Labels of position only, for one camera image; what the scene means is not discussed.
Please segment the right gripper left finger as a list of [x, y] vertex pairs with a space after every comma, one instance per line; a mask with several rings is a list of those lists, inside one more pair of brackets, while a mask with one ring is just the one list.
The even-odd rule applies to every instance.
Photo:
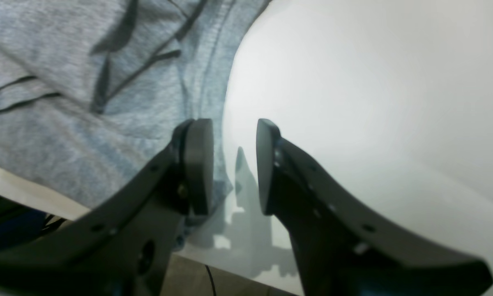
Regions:
[[0, 295], [158, 295], [185, 217], [210, 212], [213, 160], [212, 120], [183, 122], [104, 204], [62, 230], [1, 251]]

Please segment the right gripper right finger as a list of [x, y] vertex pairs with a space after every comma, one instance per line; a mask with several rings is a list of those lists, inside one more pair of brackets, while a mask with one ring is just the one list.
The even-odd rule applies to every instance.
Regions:
[[372, 210], [260, 119], [261, 211], [288, 231], [306, 296], [480, 296], [486, 262], [414, 234]]

